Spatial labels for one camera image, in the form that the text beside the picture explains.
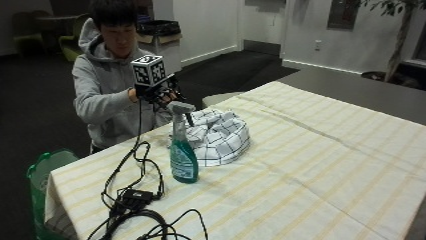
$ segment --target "white cube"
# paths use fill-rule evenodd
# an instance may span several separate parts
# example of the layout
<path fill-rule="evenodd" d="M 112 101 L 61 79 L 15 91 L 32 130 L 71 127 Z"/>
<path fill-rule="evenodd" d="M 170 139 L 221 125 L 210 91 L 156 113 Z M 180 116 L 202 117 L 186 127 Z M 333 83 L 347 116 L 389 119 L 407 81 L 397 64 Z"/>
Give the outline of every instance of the white cube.
<path fill-rule="evenodd" d="M 153 87 L 166 80 L 166 73 L 161 56 L 145 55 L 132 61 L 134 84 Z"/>

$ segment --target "chair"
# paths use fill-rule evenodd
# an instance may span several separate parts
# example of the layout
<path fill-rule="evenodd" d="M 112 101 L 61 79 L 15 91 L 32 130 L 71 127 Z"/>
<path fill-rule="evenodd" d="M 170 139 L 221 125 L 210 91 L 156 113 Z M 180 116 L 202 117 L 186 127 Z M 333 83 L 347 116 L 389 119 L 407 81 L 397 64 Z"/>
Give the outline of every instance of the chair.
<path fill-rule="evenodd" d="M 57 44 L 59 29 L 60 29 L 59 23 L 52 20 L 39 19 L 40 17 L 52 16 L 52 14 L 44 10 L 35 10 L 31 12 L 31 15 L 36 20 L 37 29 L 41 32 L 45 48 L 52 52 L 59 51 L 59 44 Z"/>
<path fill-rule="evenodd" d="M 241 93 L 244 92 L 230 92 L 206 96 L 205 98 L 202 98 L 202 108 L 208 108 L 209 106 L 218 104 L 220 102 L 228 100 L 233 96 L 240 95 Z"/>
<path fill-rule="evenodd" d="M 19 55 L 24 56 L 25 46 L 39 43 L 47 53 L 41 32 L 37 29 L 35 18 L 29 12 L 17 12 L 12 16 L 13 44 Z"/>
<path fill-rule="evenodd" d="M 72 36 L 60 36 L 59 38 L 59 45 L 69 62 L 73 62 L 77 56 L 83 54 L 83 51 L 79 47 L 79 39 L 81 28 L 88 18 L 89 14 L 80 15 L 73 22 Z"/>

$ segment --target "electrical outlet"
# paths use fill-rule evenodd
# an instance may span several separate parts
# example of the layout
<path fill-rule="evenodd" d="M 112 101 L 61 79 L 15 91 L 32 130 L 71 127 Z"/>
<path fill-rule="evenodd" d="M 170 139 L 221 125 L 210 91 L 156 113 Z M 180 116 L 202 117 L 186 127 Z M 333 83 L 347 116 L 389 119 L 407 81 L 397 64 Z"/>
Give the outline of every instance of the electrical outlet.
<path fill-rule="evenodd" d="M 321 43 L 322 43 L 321 40 L 315 40 L 315 51 L 321 50 Z"/>

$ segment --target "hood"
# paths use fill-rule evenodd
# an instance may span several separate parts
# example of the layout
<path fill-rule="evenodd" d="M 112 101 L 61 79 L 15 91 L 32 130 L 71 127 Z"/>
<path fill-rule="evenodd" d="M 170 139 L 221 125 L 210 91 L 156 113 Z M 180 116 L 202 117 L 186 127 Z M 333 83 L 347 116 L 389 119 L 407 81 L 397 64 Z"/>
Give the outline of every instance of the hood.
<path fill-rule="evenodd" d="M 104 38 L 101 36 L 100 31 L 94 25 L 93 19 L 88 18 L 85 21 L 81 34 L 79 39 L 79 46 L 83 50 L 83 53 L 87 57 L 92 60 L 101 61 L 101 62 L 122 62 L 122 61 L 132 61 L 133 54 L 137 51 L 137 43 L 133 46 L 132 53 L 126 59 L 116 59 L 113 58 L 112 53 L 105 48 Z"/>

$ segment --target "yellow striped tablecloth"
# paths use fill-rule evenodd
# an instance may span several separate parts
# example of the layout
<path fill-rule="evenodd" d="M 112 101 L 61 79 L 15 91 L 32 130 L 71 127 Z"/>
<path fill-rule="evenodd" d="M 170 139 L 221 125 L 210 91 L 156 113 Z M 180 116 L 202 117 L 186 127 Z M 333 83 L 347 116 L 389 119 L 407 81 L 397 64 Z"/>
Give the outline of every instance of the yellow striped tablecloth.
<path fill-rule="evenodd" d="M 194 208 L 209 239 L 425 238 L 423 125 L 280 82 L 212 108 L 232 110 L 246 121 L 252 146 L 233 163 L 200 168 L 196 184 L 178 183 L 170 175 L 170 126 L 142 136 L 166 188 L 165 197 L 148 208 L 166 222 Z M 87 239 L 106 219 L 100 193 L 133 144 L 130 139 L 52 172 L 45 218 L 64 235 Z M 129 159 L 110 193 L 138 173 Z M 152 170 L 137 188 L 156 192 L 157 184 Z M 133 218 L 113 239 L 136 239 L 153 225 L 144 217 Z M 192 239 L 204 239 L 196 214 L 174 226 Z"/>

